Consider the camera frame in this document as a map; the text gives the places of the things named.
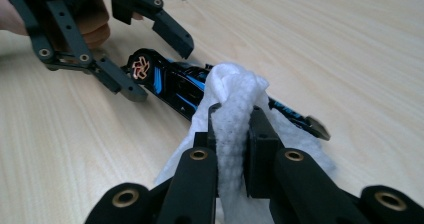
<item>car decal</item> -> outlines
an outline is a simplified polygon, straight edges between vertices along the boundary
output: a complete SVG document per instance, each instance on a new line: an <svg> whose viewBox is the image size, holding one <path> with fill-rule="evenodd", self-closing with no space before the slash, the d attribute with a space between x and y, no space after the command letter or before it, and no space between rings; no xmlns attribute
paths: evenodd
<svg viewBox="0 0 424 224"><path fill-rule="evenodd" d="M161 70L158 67L155 67L155 92L156 94L159 94L162 92L162 75Z"/></svg>
<svg viewBox="0 0 424 224"><path fill-rule="evenodd" d="M179 98L181 98L181 100L183 100L185 103L189 104L190 106L192 106L194 108L194 110L197 110L197 106L194 105L193 103L191 103L190 101L188 101L187 99L185 99L184 97L182 97L180 94L177 94L177 96Z"/></svg>
<svg viewBox="0 0 424 224"><path fill-rule="evenodd" d="M194 83L194 85L196 85L197 87L199 87L200 89L202 89L202 91L205 90L205 83L198 81L196 79L194 79L191 76L187 76L188 79L190 79L190 81L192 81Z"/></svg>
<svg viewBox="0 0 424 224"><path fill-rule="evenodd" d="M146 60L144 56L138 57L138 61L134 61L133 65L133 78L137 79L145 79L147 77L147 71L150 68L150 62Z"/></svg>

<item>wooden table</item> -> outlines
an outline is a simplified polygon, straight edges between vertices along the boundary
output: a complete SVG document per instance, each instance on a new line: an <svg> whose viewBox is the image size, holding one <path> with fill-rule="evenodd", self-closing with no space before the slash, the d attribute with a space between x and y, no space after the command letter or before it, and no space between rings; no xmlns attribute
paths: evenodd
<svg viewBox="0 0 424 224"><path fill-rule="evenodd" d="M236 62L268 94L321 120L334 181L391 186L424 205L424 0L164 0L195 40L189 61ZM117 64L150 27L111 20ZM133 103L79 72L48 71L29 38L0 32L2 223L83 223L111 187L152 188L190 123L150 95Z"/></svg>

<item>black robotic claw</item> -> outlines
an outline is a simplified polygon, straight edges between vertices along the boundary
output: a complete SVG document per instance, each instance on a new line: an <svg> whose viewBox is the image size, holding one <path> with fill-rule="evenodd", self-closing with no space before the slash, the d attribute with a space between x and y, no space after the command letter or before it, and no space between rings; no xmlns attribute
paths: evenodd
<svg viewBox="0 0 424 224"><path fill-rule="evenodd" d="M93 74L112 92L128 99L143 101L147 93L107 59L95 60L85 44L73 14L87 0L10 0L22 17L33 50L49 70L68 69ZM111 0L113 16L131 24L134 12L154 21L153 30L183 58L193 51L190 34L163 10L162 0ZM52 18L69 46L69 53L54 49L43 20Z"/></svg>
<svg viewBox="0 0 424 224"><path fill-rule="evenodd" d="M211 106L209 116L218 108L219 104ZM214 223L218 158L211 118L208 121L208 131L196 133L193 148L183 153L172 178L150 191L133 183L110 189L85 223ZM360 197L340 189L308 153L284 146L259 107L250 116L247 137L246 193L269 199L274 223L418 224L424 220L424 209L393 188L368 186Z"/></svg>

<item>white cloth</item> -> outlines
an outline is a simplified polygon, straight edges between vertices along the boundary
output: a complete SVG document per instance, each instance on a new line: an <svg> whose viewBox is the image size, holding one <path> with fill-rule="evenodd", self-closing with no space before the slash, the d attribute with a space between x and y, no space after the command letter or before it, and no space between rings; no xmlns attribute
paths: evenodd
<svg viewBox="0 0 424 224"><path fill-rule="evenodd" d="M242 179L244 143L254 105L264 110L286 147L309 153L327 172L334 169L334 165L322 152L315 137L295 127L278 111L269 110L265 92L267 87L268 82L264 78L237 64L221 63L215 66L206 79L204 97L192 118L188 135L159 174L156 184L174 175L181 154L193 146L195 132L208 131L209 107L221 103L221 108L212 114L212 124L217 139L218 192L225 223L273 223L269 200L247 198ZM217 205L217 220L223 223L223 220L219 220L220 213Z"/></svg>

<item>black toy car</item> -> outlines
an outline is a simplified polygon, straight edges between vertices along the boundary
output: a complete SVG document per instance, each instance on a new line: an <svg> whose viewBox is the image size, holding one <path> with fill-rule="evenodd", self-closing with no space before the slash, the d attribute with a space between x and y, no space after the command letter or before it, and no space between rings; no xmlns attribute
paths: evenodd
<svg viewBox="0 0 424 224"><path fill-rule="evenodd" d="M155 50L139 49L122 69L139 85L166 102L188 120L203 98L205 81L212 65L205 68L186 62L172 62ZM294 125L315 137L329 140L325 127L311 116L303 117L282 103L269 98L269 108L277 109Z"/></svg>

